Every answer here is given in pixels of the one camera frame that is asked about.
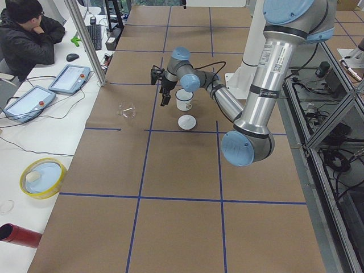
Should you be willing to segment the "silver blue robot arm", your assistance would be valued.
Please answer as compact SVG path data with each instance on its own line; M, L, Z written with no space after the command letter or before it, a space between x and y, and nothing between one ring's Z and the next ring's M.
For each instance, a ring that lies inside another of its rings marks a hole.
M222 153L234 166L249 166L264 160L274 150L274 137L267 124L284 83L297 46L319 43L334 33L336 1L265 1L266 21L262 34L266 42L242 105L213 72L195 69L190 52L176 47L166 69L153 66L151 84L161 81L161 105L169 103L170 91L181 83L187 92L204 88L234 129L222 138Z

